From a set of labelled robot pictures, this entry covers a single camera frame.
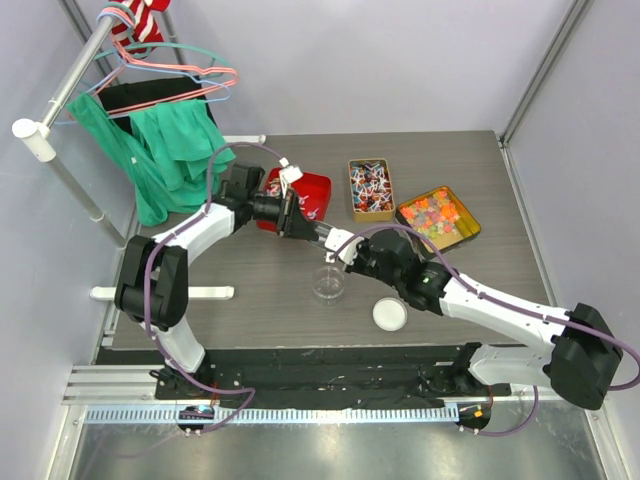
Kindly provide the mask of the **silver metal scoop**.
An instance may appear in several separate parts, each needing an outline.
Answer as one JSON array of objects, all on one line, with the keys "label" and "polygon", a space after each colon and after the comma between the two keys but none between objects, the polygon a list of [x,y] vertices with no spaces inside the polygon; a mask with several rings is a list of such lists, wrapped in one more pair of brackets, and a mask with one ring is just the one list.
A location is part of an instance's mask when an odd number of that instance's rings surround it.
[{"label": "silver metal scoop", "polygon": [[335,241],[330,240],[330,236],[335,227],[318,221],[312,221],[310,225],[313,233],[308,242],[324,251],[334,252],[336,250]]}]

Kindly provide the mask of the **red square candy box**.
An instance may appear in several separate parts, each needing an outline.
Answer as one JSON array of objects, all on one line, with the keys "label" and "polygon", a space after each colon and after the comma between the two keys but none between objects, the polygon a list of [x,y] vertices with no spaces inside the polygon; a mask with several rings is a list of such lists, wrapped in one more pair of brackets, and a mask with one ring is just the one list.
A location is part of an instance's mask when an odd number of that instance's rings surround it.
[{"label": "red square candy box", "polygon": [[[284,195],[279,183],[279,170],[279,168],[274,168],[270,171],[260,194],[273,197]],[[303,177],[293,183],[287,190],[287,192],[293,193],[293,198],[299,198],[300,209],[305,217],[310,221],[318,222],[324,220],[331,198],[331,191],[331,180],[326,176],[314,173],[304,173]],[[273,224],[266,222],[256,222],[256,224],[262,230],[277,233]]]}]

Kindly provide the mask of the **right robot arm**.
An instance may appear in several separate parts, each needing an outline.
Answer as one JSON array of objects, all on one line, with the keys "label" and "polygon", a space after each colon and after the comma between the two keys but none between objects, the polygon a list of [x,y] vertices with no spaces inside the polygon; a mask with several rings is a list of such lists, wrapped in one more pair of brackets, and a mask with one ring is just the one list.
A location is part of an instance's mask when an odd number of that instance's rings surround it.
[{"label": "right robot arm", "polygon": [[473,344],[451,371],[457,391],[485,385],[550,388],[587,410],[599,409],[623,357],[601,313],[579,303],[570,310],[529,302],[489,288],[425,259],[394,229],[357,238],[338,254],[347,270],[396,290],[410,307],[468,321],[513,340],[511,346]]}]

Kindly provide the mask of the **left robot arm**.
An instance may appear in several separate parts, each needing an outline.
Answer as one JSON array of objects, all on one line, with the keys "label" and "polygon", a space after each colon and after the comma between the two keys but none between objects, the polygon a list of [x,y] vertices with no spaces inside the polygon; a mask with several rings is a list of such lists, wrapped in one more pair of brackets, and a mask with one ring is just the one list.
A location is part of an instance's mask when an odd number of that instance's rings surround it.
[{"label": "left robot arm", "polygon": [[157,237],[137,235],[125,249],[114,303],[143,326],[167,368],[179,374],[179,388],[193,399],[211,391],[213,375],[207,352],[186,319],[190,264],[252,220],[273,224],[282,236],[319,238],[294,189],[304,178],[300,168],[281,166],[278,197],[262,189],[264,174],[260,167],[234,166],[218,193],[191,217]]}]

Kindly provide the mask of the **white round jar lid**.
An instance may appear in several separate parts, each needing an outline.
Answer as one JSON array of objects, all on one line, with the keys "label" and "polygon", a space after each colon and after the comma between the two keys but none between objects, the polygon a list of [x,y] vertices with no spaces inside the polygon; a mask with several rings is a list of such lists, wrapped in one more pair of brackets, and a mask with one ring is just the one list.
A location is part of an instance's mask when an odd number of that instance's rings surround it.
[{"label": "white round jar lid", "polygon": [[372,318],[380,329],[394,332],[406,325],[408,313],[402,302],[398,299],[387,297],[375,303],[372,309]]}]

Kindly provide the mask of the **gold rectangular tin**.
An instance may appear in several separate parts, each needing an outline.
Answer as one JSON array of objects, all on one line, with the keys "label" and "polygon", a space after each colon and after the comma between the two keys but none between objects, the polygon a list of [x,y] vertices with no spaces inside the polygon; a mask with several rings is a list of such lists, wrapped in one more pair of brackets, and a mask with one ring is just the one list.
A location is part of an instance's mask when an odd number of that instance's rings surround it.
[{"label": "gold rectangular tin", "polygon": [[393,220],[396,203],[386,159],[350,160],[348,180],[352,216],[356,223],[387,223]]}]

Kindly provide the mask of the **clear plastic round jar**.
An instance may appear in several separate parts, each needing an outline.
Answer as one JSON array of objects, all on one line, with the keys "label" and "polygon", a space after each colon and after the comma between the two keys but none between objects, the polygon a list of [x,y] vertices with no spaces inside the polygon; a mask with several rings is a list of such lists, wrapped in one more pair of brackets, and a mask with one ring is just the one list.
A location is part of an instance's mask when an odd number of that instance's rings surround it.
[{"label": "clear plastic round jar", "polygon": [[345,275],[334,265],[318,268],[312,275],[312,291],[315,298],[324,305],[335,304],[345,291]]}]

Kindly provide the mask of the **white rack foot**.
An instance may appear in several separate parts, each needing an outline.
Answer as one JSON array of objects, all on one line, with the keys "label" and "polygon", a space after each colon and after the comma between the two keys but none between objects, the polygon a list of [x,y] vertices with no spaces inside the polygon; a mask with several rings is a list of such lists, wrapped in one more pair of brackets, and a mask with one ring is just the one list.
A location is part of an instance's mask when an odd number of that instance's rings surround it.
[{"label": "white rack foot", "polygon": [[223,139],[224,142],[229,145],[251,144],[264,146],[266,143],[265,135],[224,135]]}]

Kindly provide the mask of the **green cloth garment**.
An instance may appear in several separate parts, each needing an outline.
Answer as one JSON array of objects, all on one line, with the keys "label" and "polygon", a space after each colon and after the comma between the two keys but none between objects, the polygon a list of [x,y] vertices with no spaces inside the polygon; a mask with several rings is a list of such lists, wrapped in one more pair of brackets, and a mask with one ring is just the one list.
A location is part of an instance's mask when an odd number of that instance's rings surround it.
[{"label": "green cloth garment", "polygon": [[137,216],[147,227],[171,213],[193,213],[219,188],[220,175],[235,160],[202,100],[160,103],[126,118],[121,129],[103,106],[83,94],[68,106],[75,120],[134,185]]}]

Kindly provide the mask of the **white flat bar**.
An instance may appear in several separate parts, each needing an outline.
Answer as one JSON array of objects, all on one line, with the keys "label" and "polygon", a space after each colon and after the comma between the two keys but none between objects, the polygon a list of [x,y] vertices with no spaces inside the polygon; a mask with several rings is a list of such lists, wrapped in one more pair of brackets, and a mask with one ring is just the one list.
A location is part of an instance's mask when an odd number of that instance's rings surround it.
[{"label": "white flat bar", "polygon": [[[115,299],[115,287],[94,287],[90,291],[90,297],[98,301],[113,302]],[[196,287],[188,288],[190,300],[229,300],[235,294],[232,286],[223,287]]]}]

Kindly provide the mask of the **black garment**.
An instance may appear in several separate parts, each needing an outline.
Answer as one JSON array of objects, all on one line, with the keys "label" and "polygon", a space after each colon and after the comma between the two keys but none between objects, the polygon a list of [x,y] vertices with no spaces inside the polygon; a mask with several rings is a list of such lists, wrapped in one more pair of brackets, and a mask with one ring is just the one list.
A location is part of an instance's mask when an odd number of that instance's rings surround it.
[{"label": "black garment", "polygon": [[203,85],[191,78],[177,76],[107,87],[98,97],[103,107],[111,111],[202,89]]}]

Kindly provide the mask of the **green clothes hanger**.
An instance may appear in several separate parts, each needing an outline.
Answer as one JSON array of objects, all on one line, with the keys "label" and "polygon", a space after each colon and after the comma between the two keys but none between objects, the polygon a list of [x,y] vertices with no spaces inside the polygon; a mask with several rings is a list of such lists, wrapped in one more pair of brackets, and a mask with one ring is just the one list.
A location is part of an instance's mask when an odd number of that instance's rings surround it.
[{"label": "green clothes hanger", "polygon": [[144,68],[177,70],[185,67],[187,71],[204,77],[237,74],[234,67],[214,52],[183,43],[145,42],[127,46],[113,44],[104,52],[95,54],[93,61],[110,57]]}]

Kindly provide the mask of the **red white striped garment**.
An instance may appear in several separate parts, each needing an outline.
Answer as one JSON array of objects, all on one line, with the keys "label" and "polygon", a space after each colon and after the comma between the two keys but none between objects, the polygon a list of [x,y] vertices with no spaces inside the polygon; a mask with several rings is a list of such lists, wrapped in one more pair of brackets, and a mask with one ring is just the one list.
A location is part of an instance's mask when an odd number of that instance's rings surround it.
[{"label": "red white striped garment", "polygon": [[133,21],[129,27],[123,23],[115,25],[111,33],[123,46],[134,43],[163,42],[164,38],[155,20],[154,13],[164,13],[170,0],[124,0],[118,1],[125,15]]}]

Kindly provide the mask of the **pink clothes hanger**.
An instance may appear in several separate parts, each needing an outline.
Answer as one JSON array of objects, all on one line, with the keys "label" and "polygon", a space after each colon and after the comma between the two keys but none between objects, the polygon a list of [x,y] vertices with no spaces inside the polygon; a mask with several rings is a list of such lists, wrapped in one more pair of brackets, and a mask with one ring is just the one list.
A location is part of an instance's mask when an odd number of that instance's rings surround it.
[{"label": "pink clothes hanger", "polygon": [[166,39],[156,21],[167,1],[111,1],[99,17],[111,17],[110,55],[118,66],[95,86],[105,110],[114,118],[162,102],[206,101],[212,93],[229,96],[237,71],[209,51]]}]

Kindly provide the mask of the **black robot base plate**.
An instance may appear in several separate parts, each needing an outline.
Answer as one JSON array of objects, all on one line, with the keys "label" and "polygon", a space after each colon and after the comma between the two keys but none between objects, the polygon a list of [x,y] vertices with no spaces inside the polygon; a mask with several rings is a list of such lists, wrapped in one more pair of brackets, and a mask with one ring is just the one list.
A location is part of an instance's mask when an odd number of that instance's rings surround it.
[{"label": "black robot base plate", "polygon": [[391,346],[209,349],[183,376],[152,350],[101,349],[100,366],[146,366],[159,400],[220,398],[236,406],[254,389],[262,409],[372,408],[442,398],[511,394],[515,385],[548,389],[547,359],[524,346]]}]

